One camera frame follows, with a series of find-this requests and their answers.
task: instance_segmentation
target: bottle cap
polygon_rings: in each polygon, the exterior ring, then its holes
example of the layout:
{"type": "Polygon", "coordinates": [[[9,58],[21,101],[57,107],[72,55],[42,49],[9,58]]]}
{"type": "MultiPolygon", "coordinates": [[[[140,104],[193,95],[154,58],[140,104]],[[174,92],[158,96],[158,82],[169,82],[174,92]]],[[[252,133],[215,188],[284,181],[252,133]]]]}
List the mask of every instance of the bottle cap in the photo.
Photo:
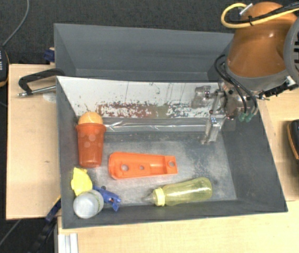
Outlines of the bottle cap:
{"type": "Polygon", "coordinates": [[[103,205],[104,199],[102,195],[96,190],[90,190],[76,197],[73,208],[78,217],[87,219],[98,214],[102,210],[103,205]]]}
{"type": "Polygon", "coordinates": [[[162,188],[157,188],[153,190],[153,195],[155,195],[155,205],[164,206],[165,205],[165,193],[162,188]]]}

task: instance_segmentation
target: metal bracket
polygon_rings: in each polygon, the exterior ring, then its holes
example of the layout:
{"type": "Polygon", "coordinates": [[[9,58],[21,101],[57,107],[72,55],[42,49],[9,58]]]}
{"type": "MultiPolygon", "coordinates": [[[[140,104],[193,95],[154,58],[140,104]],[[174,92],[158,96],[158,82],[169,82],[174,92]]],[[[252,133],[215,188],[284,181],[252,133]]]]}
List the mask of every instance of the metal bracket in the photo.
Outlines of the metal bracket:
{"type": "Polygon", "coordinates": [[[201,144],[215,142],[217,135],[224,124],[226,114],[222,106],[218,108],[221,99],[224,97],[224,92],[217,90],[215,92],[216,98],[213,102],[212,110],[210,110],[210,117],[206,122],[206,129],[204,137],[200,140],[201,144]]]}
{"type": "Polygon", "coordinates": [[[207,101],[213,97],[211,86],[205,85],[195,89],[195,96],[192,100],[192,108],[199,108],[207,105],[207,101]]]}

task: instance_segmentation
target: orange device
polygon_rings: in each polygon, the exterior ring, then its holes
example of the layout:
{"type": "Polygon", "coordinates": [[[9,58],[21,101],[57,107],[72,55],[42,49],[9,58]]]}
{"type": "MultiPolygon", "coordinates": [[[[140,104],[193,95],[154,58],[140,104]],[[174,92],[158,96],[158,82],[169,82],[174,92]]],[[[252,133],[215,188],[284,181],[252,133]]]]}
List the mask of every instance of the orange device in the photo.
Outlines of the orange device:
{"type": "Polygon", "coordinates": [[[114,179],[177,174],[172,155],[114,152],[108,161],[108,171],[114,179]]]}

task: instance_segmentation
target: orange cup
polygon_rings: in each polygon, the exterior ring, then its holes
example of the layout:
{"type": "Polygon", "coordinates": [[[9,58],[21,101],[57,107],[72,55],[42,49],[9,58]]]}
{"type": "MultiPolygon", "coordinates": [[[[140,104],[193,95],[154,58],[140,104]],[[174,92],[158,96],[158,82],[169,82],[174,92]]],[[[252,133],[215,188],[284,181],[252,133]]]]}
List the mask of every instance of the orange cup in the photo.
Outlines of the orange cup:
{"type": "Polygon", "coordinates": [[[76,126],[79,165],[94,168],[102,164],[104,133],[103,124],[84,123],[76,126]]]}

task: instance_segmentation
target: plastic bottle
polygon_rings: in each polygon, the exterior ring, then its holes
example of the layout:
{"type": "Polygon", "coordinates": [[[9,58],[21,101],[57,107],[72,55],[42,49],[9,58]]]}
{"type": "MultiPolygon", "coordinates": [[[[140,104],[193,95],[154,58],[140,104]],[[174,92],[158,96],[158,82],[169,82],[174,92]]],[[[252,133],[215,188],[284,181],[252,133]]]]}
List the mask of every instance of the plastic bottle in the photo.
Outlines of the plastic bottle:
{"type": "Polygon", "coordinates": [[[212,184],[208,178],[200,177],[182,183],[167,184],[153,190],[144,201],[157,206],[174,206],[179,203],[205,201],[213,194],[212,184]]]}
{"type": "Polygon", "coordinates": [[[73,203],[76,215],[80,218],[91,218],[104,206],[103,196],[96,190],[89,190],[78,195],[73,203]]]}

